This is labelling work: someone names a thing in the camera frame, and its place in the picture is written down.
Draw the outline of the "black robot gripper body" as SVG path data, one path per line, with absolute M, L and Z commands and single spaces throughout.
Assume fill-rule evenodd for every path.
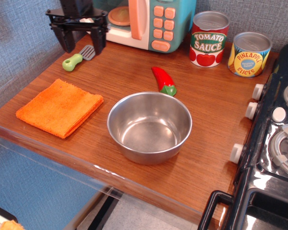
M 92 0 L 61 0 L 60 8 L 47 10 L 53 31 L 108 32 L 107 12 L 94 7 Z

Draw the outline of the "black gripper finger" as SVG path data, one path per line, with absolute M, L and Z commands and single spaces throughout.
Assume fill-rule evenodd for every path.
M 54 24 L 51 25 L 51 29 L 63 50 L 67 53 L 71 53 L 75 49 L 75 40 L 72 31 L 65 30 Z
M 104 47 L 106 46 L 106 31 L 102 27 L 91 28 L 91 39 L 96 52 L 96 55 L 100 55 Z

